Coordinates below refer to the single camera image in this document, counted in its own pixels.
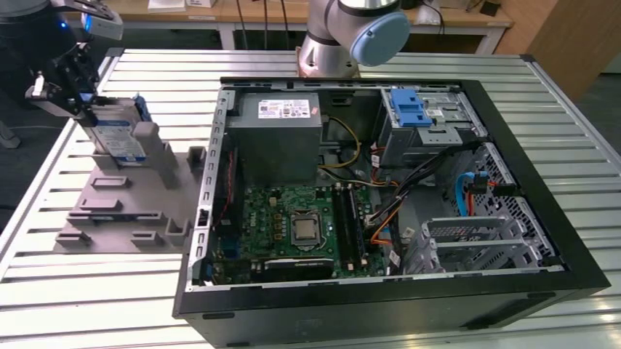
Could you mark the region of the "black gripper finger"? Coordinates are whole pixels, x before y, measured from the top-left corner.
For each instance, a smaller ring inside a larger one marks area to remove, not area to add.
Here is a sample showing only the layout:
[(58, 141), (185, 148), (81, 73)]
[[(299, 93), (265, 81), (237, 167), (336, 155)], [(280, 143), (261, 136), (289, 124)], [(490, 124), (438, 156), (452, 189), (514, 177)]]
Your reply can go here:
[(77, 44), (77, 56), (76, 64), (78, 68), (78, 77), (80, 77), (80, 99), (81, 99), (81, 110), (84, 114), (82, 125), (85, 127), (94, 127), (97, 125), (97, 117), (92, 111), (92, 102), (93, 97), (96, 96), (96, 84), (100, 80), (97, 67), (93, 64), (93, 59), (90, 57), (90, 46), (88, 43), (82, 42)]
[(64, 55), (56, 64), (60, 108), (77, 120), (80, 126), (86, 126), (86, 105), (81, 98), (82, 76), (78, 58), (74, 54)]

